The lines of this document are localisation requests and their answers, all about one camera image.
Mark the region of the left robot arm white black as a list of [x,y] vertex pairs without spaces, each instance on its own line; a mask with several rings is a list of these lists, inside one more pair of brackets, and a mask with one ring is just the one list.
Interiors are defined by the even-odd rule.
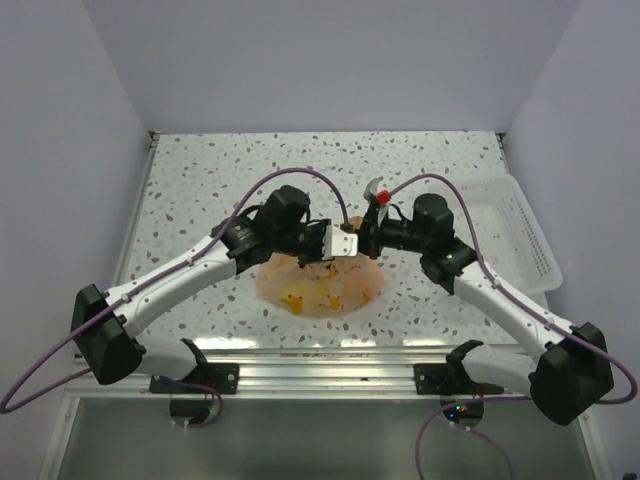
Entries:
[[189,393],[210,387],[210,368],[193,341],[143,340],[141,334],[187,298],[267,262],[275,253],[292,256],[301,266],[324,260],[330,226],[328,219],[311,219],[309,197],[285,185],[264,204],[223,221],[190,250],[149,274],[108,291],[95,285],[81,289],[71,322],[74,342],[101,385],[144,373],[175,382]]

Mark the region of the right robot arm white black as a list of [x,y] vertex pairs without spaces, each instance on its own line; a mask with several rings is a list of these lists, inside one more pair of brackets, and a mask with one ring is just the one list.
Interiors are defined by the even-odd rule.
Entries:
[[437,194],[423,194],[411,218],[392,219],[390,195],[368,193],[358,247],[376,259],[383,249],[416,253],[422,273],[449,295],[480,310],[505,330],[522,353],[502,352],[480,340],[452,351],[436,374],[417,375],[421,393],[471,394],[482,386],[531,398],[551,421],[567,425],[614,386],[606,341],[594,325],[554,316],[501,281],[477,252],[457,237],[454,214]]

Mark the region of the orange translucent plastic bag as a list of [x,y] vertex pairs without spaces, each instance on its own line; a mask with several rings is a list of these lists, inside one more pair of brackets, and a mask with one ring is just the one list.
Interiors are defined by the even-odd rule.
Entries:
[[305,318],[338,318],[380,295],[382,269],[368,256],[336,258],[301,267],[293,256],[274,253],[256,274],[259,298]]

